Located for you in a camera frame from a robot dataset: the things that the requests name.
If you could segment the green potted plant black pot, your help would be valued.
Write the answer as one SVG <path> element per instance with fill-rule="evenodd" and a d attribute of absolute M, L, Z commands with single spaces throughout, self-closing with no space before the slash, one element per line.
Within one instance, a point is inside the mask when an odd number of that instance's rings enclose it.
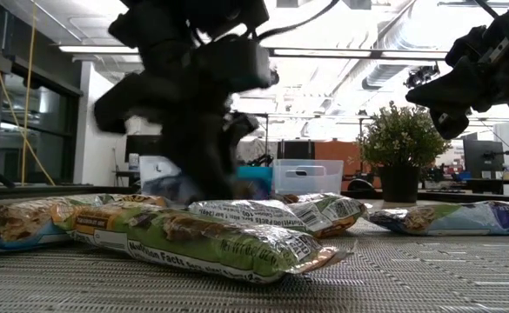
<path fill-rule="evenodd" d="M 415 203 L 422 169 L 451 147 L 426 108 L 393 103 L 372 116 L 358 146 L 362 161 L 377 171 L 382 197 L 390 203 Z"/>

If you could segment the black metal rig frame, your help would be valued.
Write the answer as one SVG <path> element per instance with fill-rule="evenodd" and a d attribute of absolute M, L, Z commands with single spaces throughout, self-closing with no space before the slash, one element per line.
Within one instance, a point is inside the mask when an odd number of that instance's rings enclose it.
<path fill-rule="evenodd" d="M 371 120 L 361 115 L 253 113 L 260 122 L 266 142 L 277 141 L 339 141 L 355 143 L 363 126 Z"/>

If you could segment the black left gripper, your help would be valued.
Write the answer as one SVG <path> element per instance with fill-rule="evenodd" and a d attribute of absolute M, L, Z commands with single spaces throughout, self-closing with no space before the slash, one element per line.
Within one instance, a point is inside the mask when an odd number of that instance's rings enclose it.
<path fill-rule="evenodd" d="M 184 201 L 231 200 L 240 140 L 259 127 L 251 114 L 227 111 L 237 79 L 210 71 L 131 73 L 93 106 L 97 128 L 125 133 L 130 117 L 162 125 L 162 154 L 184 173 Z"/>

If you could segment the teal plastic bin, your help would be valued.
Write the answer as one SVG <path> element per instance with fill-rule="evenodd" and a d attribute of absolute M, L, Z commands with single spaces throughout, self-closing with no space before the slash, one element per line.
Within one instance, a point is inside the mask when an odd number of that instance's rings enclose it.
<path fill-rule="evenodd" d="M 272 193 L 272 167 L 239 166 L 238 181 L 247 188 L 254 200 L 268 200 Z"/>

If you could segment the green Chewy granola bar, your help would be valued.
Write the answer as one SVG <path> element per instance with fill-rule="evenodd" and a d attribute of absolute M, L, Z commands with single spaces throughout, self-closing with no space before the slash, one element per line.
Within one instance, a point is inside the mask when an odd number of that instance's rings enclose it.
<path fill-rule="evenodd" d="M 101 196 L 104 204 L 115 202 L 146 203 L 161 207 L 167 207 L 168 201 L 163 196 L 145 196 L 139 194 L 105 194 Z"/>
<path fill-rule="evenodd" d="M 313 193 L 270 200 L 202 201 L 190 204 L 187 210 L 234 223 L 299 230 L 323 239 L 343 235 L 367 214 L 367 205 L 339 194 Z"/>
<path fill-rule="evenodd" d="M 234 223 L 148 203 L 55 205 L 53 223 L 73 239 L 158 265 L 274 283 L 340 263 L 352 250 L 269 224 Z"/>

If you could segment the orange partition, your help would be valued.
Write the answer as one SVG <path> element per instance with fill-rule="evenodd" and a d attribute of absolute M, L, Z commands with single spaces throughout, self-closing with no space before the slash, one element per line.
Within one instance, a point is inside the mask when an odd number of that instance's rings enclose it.
<path fill-rule="evenodd" d="M 359 147 L 356 143 L 315 142 L 315 158 L 317 160 L 343 161 L 345 175 L 353 175 L 361 169 Z"/>

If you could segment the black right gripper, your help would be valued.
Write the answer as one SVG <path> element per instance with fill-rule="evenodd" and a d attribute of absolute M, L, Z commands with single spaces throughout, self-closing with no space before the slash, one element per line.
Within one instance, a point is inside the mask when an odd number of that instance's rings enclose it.
<path fill-rule="evenodd" d="M 469 125 L 473 111 L 509 107 L 509 10 L 499 15 L 489 7 L 492 23 L 471 28 L 453 43 L 445 56 L 452 70 L 409 90 L 409 103 L 430 110 L 434 126 L 444 139 L 453 139 Z"/>

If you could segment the silver ventilation duct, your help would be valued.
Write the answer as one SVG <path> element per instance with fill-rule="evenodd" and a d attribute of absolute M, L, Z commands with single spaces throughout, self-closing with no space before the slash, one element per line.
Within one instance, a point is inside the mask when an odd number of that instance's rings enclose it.
<path fill-rule="evenodd" d="M 373 48 L 379 50 L 448 50 L 445 34 L 441 34 L 440 20 L 444 9 L 438 4 L 443 0 L 408 0 L 400 16 L 394 18 L 378 34 Z M 407 65 L 373 62 L 372 71 L 363 79 L 365 90 L 379 90 L 384 84 L 403 71 Z"/>

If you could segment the grey woven table mat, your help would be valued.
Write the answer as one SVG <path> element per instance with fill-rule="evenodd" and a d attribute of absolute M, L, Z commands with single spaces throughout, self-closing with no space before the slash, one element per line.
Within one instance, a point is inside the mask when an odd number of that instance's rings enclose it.
<path fill-rule="evenodd" d="M 270 285 L 83 245 L 0 256 L 0 313 L 509 313 L 509 236 L 400 236 L 359 221 L 342 263 Z"/>

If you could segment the black monitor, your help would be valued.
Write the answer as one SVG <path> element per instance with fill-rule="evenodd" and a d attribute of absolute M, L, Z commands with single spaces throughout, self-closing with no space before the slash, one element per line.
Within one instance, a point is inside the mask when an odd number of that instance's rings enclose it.
<path fill-rule="evenodd" d="M 503 170 L 504 151 L 496 141 L 464 140 L 465 170 L 471 179 L 496 179 Z"/>
<path fill-rule="evenodd" d="M 129 162 L 130 154 L 139 156 L 160 156 L 160 135 L 127 135 L 124 161 Z"/>

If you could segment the long ceiling light bar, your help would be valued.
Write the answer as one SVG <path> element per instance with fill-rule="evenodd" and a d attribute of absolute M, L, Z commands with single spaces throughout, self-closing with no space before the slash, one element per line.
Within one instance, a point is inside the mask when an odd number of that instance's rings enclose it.
<path fill-rule="evenodd" d="M 138 50 L 125 46 L 109 45 L 59 45 L 62 52 L 72 55 L 137 55 Z M 443 61 L 447 54 L 440 50 L 365 50 L 365 49 L 309 49 L 309 48 L 266 48 L 271 57 L 371 59 Z"/>

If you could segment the clear plastic bin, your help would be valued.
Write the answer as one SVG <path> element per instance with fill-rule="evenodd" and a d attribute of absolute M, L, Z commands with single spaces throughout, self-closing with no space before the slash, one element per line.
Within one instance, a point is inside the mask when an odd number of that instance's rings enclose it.
<path fill-rule="evenodd" d="M 141 193 L 163 196 L 175 203 L 191 203 L 201 196 L 192 180 L 164 156 L 139 158 Z"/>
<path fill-rule="evenodd" d="M 273 189 L 277 194 L 338 194 L 343 175 L 341 160 L 278 159 L 273 162 Z"/>

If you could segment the orange-blue snack bag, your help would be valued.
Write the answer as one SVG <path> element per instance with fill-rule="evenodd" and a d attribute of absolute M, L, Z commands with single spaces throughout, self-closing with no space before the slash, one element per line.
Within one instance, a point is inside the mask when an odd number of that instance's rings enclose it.
<path fill-rule="evenodd" d="M 98 194 L 53 196 L 0 205 L 0 253 L 33 250 L 70 240 L 52 221 L 57 206 L 97 206 L 104 202 Z"/>

